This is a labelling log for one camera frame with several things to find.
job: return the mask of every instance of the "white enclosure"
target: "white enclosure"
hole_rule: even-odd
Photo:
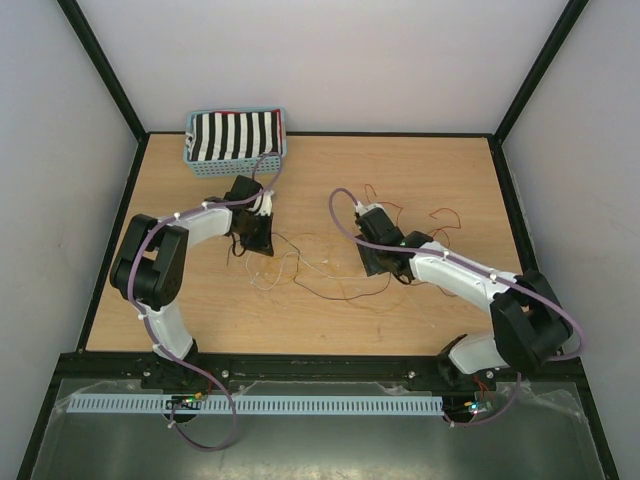
[[[58,354],[75,348],[137,144],[55,2],[5,5],[0,61],[0,478],[9,479]]]
[[[565,0],[81,0],[147,130],[284,105],[290,130],[493,133]]]
[[[583,323],[582,356],[621,478],[640,417],[640,3],[591,2],[505,149],[541,270]]]
[[[10,3],[2,479],[18,471],[58,355],[75,349],[138,145],[59,5]],[[292,131],[493,134],[567,0],[78,3],[148,132],[183,130],[194,110],[281,105]],[[640,2],[592,0],[504,145],[540,269],[588,335],[623,478],[640,429],[639,31]]]

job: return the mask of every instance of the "red wire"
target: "red wire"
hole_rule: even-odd
[[[376,189],[373,188],[373,185],[371,185],[370,183],[365,183],[364,184],[364,194],[367,197],[367,203],[371,203],[371,200],[369,200],[369,192],[367,192],[367,187],[371,188],[371,191],[373,192],[373,194],[377,197],[378,194],[376,193]]]
[[[486,390],[486,392],[489,394],[489,396],[491,397],[491,400],[493,400],[493,392],[491,390],[489,390],[489,387],[487,387],[486,384],[482,383],[482,385],[484,386],[484,389]]]
[[[448,208],[448,207],[442,207],[442,208],[439,208],[439,209],[438,209],[438,210],[436,210],[435,212],[431,212],[431,213],[429,214],[429,216],[430,216],[431,218],[433,218],[433,219],[437,220],[437,219],[438,219],[438,217],[436,217],[436,216],[435,216],[435,214],[436,214],[436,213],[438,213],[438,212],[440,212],[440,211],[442,211],[442,210],[449,210],[450,212],[452,212],[452,213],[456,216],[456,218],[458,219],[458,226],[457,226],[457,227],[455,227],[455,226],[453,226],[453,225],[446,225],[446,226],[444,226],[444,227],[440,227],[440,228],[455,228],[456,230],[460,230],[460,229],[462,228],[462,222],[460,221],[460,215],[458,215],[458,212],[456,212],[456,211],[455,211],[454,209],[452,209],[452,208]]]
[[[438,287],[438,290],[440,290],[440,292],[442,292],[442,294],[445,297],[451,297],[451,298],[457,297],[457,295],[455,293],[449,293],[444,288],[442,288],[442,287],[440,287],[438,285],[436,285],[436,287]]]
[[[451,246],[451,239],[449,238],[449,234],[444,230],[445,228],[449,227],[436,228],[435,230],[431,230],[427,235],[429,235],[430,237],[435,237],[440,232],[444,233],[444,236],[447,237],[447,248],[449,248]]]
[[[484,383],[482,383],[480,381],[480,379],[478,378],[477,375],[473,376],[473,381],[476,382],[478,384],[478,386],[480,387],[480,400],[484,400],[484,390],[485,390],[485,388],[487,389],[487,391],[489,389],[487,388],[487,386]]]
[[[398,208],[398,215],[396,215],[396,227],[398,226],[398,222],[400,222],[400,214],[402,213],[402,210],[404,210],[404,207],[401,207],[400,205],[396,205],[393,202],[378,202],[381,205],[393,205],[394,207]]]

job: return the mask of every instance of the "perforated white strip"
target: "perforated white strip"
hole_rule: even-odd
[[[145,394],[79,394],[67,413],[169,413],[180,396]],[[246,395],[235,399],[242,415],[442,415],[442,397],[273,396]],[[229,414],[223,396],[194,402],[180,411]]]

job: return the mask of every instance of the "black metal frame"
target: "black metal frame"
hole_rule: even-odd
[[[509,168],[502,150],[502,144],[511,131],[517,118],[522,113],[527,101],[542,79],[551,61],[560,49],[563,41],[577,21],[588,0],[570,0],[564,9],[555,28],[538,55],[531,71],[527,75],[518,94],[509,107],[502,123],[495,134],[486,133],[371,133],[371,132],[289,132],[289,135],[332,135],[332,136],[404,136],[404,137],[462,137],[486,138],[502,192],[507,216],[511,225],[514,242],[523,270],[536,269],[535,253],[529,238],[526,224],[514,189]],[[86,18],[75,0],[58,0],[70,24],[85,47],[89,57],[100,73],[105,85],[113,96],[126,122],[139,145],[133,159],[131,172],[125,192],[120,202],[113,230],[102,261],[100,273],[91,298],[87,316],[78,340],[77,351],[60,356],[42,409],[28,445],[19,478],[29,478],[37,459],[37,454],[44,438],[46,425],[58,393],[60,382],[64,379],[131,379],[138,378],[143,382],[154,381],[154,364],[157,357],[149,352],[86,352],[93,320],[104,289],[115,247],[123,227],[125,215],[131,200],[138,172],[142,164],[145,150],[151,133],[183,133],[183,132],[146,132],[118,81],[109,61],[91,31]],[[230,381],[281,380],[281,381],[362,381],[381,383],[402,383],[408,389],[431,391],[442,396],[468,396],[476,386],[468,383],[452,389],[443,382],[438,373],[434,356],[319,356],[319,355],[231,355],[231,354],[199,354],[198,361],[203,368],[218,374],[223,383]],[[219,375],[223,370],[229,376],[223,379]],[[501,370],[487,382],[513,381],[515,372]],[[607,445],[602,425],[597,414],[591,390],[580,360],[549,363],[540,372],[530,376],[531,381],[540,382],[573,382],[575,383],[585,414],[589,418],[590,428],[596,444],[598,455],[607,478],[618,478],[611,452]],[[164,385],[171,389],[174,386]]]

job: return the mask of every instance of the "thin wire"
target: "thin wire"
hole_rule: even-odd
[[[296,285],[301,286],[302,288],[308,290],[309,292],[313,293],[314,295],[316,295],[317,297],[323,298],[324,300],[331,300],[331,301],[340,301],[340,302],[349,302],[351,300],[355,300],[356,298],[361,298],[361,297],[373,297],[375,295],[380,295],[382,292],[384,292],[387,288],[389,288],[389,284],[391,283],[391,275],[389,275],[389,277],[387,277],[387,283],[385,284],[384,287],[382,287],[380,290],[376,291],[376,292],[370,292],[370,293],[360,293],[358,295],[354,295],[353,297],[327,297],[326,295],[322,295],[321,293],[318,293],[314,290],[312,290],[311,288],[307,287],[306,285],[300,283],[298,281],[297,278],[297,274],[296,276],[293,277],[293,283],[295,283]]]
[[[420,285],[433,285],[434,287],[437,287],[438,290],[440,290],[440,292],[446,296],[446,297],[451,297],[451,298],[455,298],[457,297],[457,295],[455,293],[450,293],[447,292],[444,288],[442,288],[440,285],[434,285],[433,283],[429,283],[429,282],[419,282],[419,283],[410,283],[407,285],[407,287],[419,287]]]
[[[242,255],[245,254],[245,252],[247,251],[247,248],[245,246],[242,247],[242,251],[240,253],[236,252],[236,245],[238,243],[238,240],[236,239],[236,236],[233,232],[231,232],[231,240],[233,240],[233,243],[231,244],[231,253],[233,253],[234,257],[240,258]]]
[[[490,278],[491,281],[493,282],[500,283],[501,285],[504,285],[508,288],[517,290],[518,292],[527,295],[533,300],[536,300],[542,303],[546,307],[549,307],[551,310],[556,312],[559,316],[564,318],[566,322],[573,327],[575,334],[580,339],[580,344],[578,345],[578,348],[574,352],[569,354],[564,354],[564,355],[558,355],[556,357],[551,357],[549,359],[550,361],[559,362],[563,360],[570,360],[570,359],[579,357],[580,354],[582,353],[586,343],[586,335],[584,333],[584,330],[582,329],[580,324],[569,314],[569,312],[567,312],[562,307],[560,307],[560,305],[557,305],[555,302],[552,302],[548,298],[543,297],[542,295],[540,295],[537,292],[534,292],[533,290],[529,290],[528,288],[518,285],[517,283],[512,282],[511,280],[501,277],[499,275],[501,272],[476,266],[468,262],[464,257],[461,257],[460,255],[457,255],[448,250],[446,251],[446,253],[444,253],[443,251],[434,250],[432,248],[407,248],[407,247],[378,245],[375,243],[365,242],[364,240],[360,240],[359,238],[356,238],[354,235],[352,235],[349,232],[349,230],[347,230],[342,225],[342,223],[340,223],[340,220],[336,215],[335,209],[333,207],[333,200],[338,193],[346,194],[351,199],[353,204],[356,206],[359,205],[360,202],[358,202],[358,199],[353,195],[353,193],[351,193],[349,190],[343,187],[336,188],[333,192],[331,192],[331,195],[329,195],[329,214],[331,215],[331,219],[333,220],[333,223],[336,225],[336,227],[338,227],[338,230],[340,230],[340,232],[342,232],[344,236],[351,239],[351,241],[357,244],[360,244],[363,247],[373,248],[377,250],[384,250],[388,252],[400,252],[400,253],[419,253],[422,255],[430,255],[436,258],[442,258],[442,259],[445,259],[446,261],[453,262],[473,273],[476,273],[486,278]]]
[[[282,262],[280,264],[280,271],[278,272],[278,277],[276,278],[276,281],[273,282],[271,285],[269,285],[268,287],[261,287],[259,286],[256,281],[255,278],[253,277],[253,275],[251,274],[251,270],[249,269],[249,258],[251,258],[251,252],[249,252],[249,256],[247,257],[247,261],[245,262],[245,267],[247,269],[247,273],[249,274],[249,278],[251,279],[251,284],[253,286],[255,286],[256,288],[258,288],[259,290],[262,291],[268,291],[271,290],[272,288],[274,288],[278,282],[280,281],[280,278],[282,277],[282,272],[284,269],[284,263],[285,263],[285,259],[289,256],[289,255],[296,255],[298,262],[296,263],[296,273],[293,276],[293,283],[295,283],[296,285],[304,288],[305,290],[313,293],[314,295],[316,295],[317,297],[320,297],[324,300],[331,300],[331,301],[350,301],[350,300],[355,300],[357,298],[361,298],[361,297],[370,297],[373,295],[379,295],[380,293],[384,292],[388,287],[389,284],[391,283],[391,276],[389,276],[389,279],[387,280],[387,283],[385,284],[385,286],[376,291],[376,292],[370,292],[370,293],[361,293],[359,295],[354,295],[352,297],[329,297],[326,295],[322,295],[321,293],[316,292],[315,290],[311,289],[310,287],[308,287],[307,285],[304,285],[303,283],[300,283],[298,281],[298,274],[300,273],[300,261],[302,261],[306,266],[312,268],[313,270],[315,270],[316,272],[320,273],[321,275],[327,277],[327,278],[331,278],[331,279],[335,279],[335,280],[345,280],[345,279],[353,279],[353,280],[367,280],[370,277],[336,277],[333,275],[329,275],[321,270],[318,270],[317,268],[315,268],[313,265],[309,264],[303,257],[302,254],[300,252],[300,249],[294,245],[292,242],[290,242],[284,235],[281,235],[279,233],[273,232],[273,235],[276,235],[278,237],[280,237],[282,240],[284,240],[285,242],[287,242],[289,245],[291,245],[291,247],[293,247],[295,249],[295,252],[287,252],[286,254],[283,255],[282,257]]]
[[[233,248],[233,242],[229,245],[229,249],[227,250],[227,267],[229,266],[229,258],[231,257],[231,249]]]
[[[474,375],[474,381],[480,386],[480,388],[484,388],[484,391],[487,392],[489,394],[489,396],[491,397],[491,400],[493,400],[493,392],[491,392],[491,390],[489,390],[489,387],[487,387],[486,383],[482,382],[477,375]]]
[[[401,283],[402,285],[411,285],[411,282],[409,280],[402,280],[401,275],[398,275],[397,273],[392,273],[392,275],[393,275],[393,278],[398,280],[398,282]]]
[[[373,188],[373,185],[371,185],[370,183],[365,183],[364,184],[364,194],[367,197],[367,202],[370,204],[371,203],[371,199],[369,198],[369,191],[367,190],[367,187],[369,187],[371,189],[371,191],[373,192],[373,195],[374,195],[375,198],[378,198],[378,193],[376,192],[376,189]],[[394,206],[394,207],[396,207],[398,209],[398,213],[396,215],[396,227],[399,227],[400,226],[400,214],[404,210],[404,207],[401,207],[400,205],[397,205],[397,204],[395,204],[393,202],[378,202],[378,203],[381,204],[381,205],[392,205],[392,206]],[[435,238],[435,235],[437,235],[438,233],[443,233],[444,236],[447,237],[447,248],[449,248],[451,246],[451,239],[449,238],[449,234],[446,232],[445,229],[446,228],[455,228],[456,230],[460,230],[462,228],[462,221],[460,220],[460,215],[458,214],[458,212],[456,212],[453,208],[449,208],[449,207],[441,207],[441,208],[431,212],[429,214],[429,216],[431,218],[434,218],[434,219],[437,220],[438,217],[436,217],[435,214],[440,212],[440,211],[442,211],[442,210],[448,210],[450,212],[453,212],[455,214],[456,218],[458,219],[458,226],[445,225],[443,227],[438,227],[438,228],[436,228],[434,230],[431,230],[427,235]],[[402,285],[415,286],[415,284],[412,284],[411,282],[402,281],[397,275],[394,275],[394,277]],[[445,297],[450,297],[450,298],[457,297],[457,295],[447,292],[444,288],[440,287],[439,285],[436,285],[436,287],[438,288],[438,290],[440,290],[440,293],[442,293]]]
[[[471,422],[469,423],[456,423],[453,420],[451,420],[451,418],[449,417],[449,415],[447,415],[447,412],[444,411],[444,409],[442,410],[444,419],[449,422],[449,425],[451,425],[452,427],[479,427],[480,425],[486,425],[487,423],[491,423],[495,420],[497,420],[498,418],[500,418],[502,415],[505,414],[505,412],[507,410],[509,410],[509,408],[511,408],[511,406],[515,403],[516,398],[518,398],[518,390],[520,390],[520,383],[522,382],[522,375],[520,374],[520,372],[518,372],[516,374],[516,384],[513,387],[513,393],[511,394],[511,396],[509,397],[509,400],[507,401],[507,403],[505,404],[504,407],[502,407],[500,410],[498,410],[496,413],[494,413],[493,415],[491,415],[488,418],[483,418],[482,420],[478,420],[476,422],[473,422],[471,424]]]

